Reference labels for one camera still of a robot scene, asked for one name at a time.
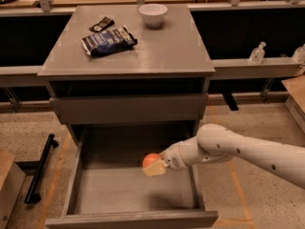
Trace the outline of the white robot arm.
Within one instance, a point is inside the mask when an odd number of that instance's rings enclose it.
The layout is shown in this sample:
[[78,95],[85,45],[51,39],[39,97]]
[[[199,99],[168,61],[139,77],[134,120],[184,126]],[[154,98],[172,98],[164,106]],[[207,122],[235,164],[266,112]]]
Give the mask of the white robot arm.
[[195,164],[224,162],[237,156],[253,165],[305,188],[305,148],[239,135],[226,127],[208,123],[194,137],[179,141],[142,162],[147,177],[164,175]]

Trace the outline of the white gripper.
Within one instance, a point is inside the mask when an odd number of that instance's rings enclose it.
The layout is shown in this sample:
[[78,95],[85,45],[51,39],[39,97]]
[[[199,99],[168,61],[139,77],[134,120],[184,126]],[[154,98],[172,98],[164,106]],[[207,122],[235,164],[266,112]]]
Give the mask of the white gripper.
[[177,142],[160,153],[163,159],[144,160],[142,164],[144,175],[146,177],[161,176],[167,172],[167,168],[176,171],[187,169],[189,165],[183,160],[180,152],[182,147],[183,142]]

